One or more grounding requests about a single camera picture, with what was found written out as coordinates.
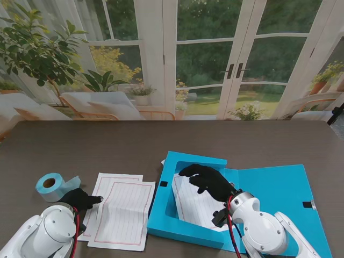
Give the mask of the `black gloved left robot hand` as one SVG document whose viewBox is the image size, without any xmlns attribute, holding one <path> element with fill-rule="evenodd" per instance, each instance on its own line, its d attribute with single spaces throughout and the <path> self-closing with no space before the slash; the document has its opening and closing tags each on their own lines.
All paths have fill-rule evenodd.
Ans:
<svg viewBox="0 0 344 258">
<path fill-rule="evenodd" d="M 67 192 L 60 200 L 60 203 L 66 203 L 78 212 L 92 209 L 95 204 L 103 201 L 102 196 L 90 196 L 81 188 L 77 188 Z"/>
</svg>

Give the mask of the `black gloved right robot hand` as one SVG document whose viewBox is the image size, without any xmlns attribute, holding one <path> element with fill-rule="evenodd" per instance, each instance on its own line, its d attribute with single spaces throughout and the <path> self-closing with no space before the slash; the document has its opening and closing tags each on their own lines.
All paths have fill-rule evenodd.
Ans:
<svg viewBox="0 0 344 258">
<path fill-rule="evenodd" d="M 217 170 L 200 164 L 192 164 L 183 168 L 180 176 L 189 178 L 189 183 L 198 187 L 197 193 L 207 191 L 216 201 L 226 203 L 238 191 Z"/>
</svg>

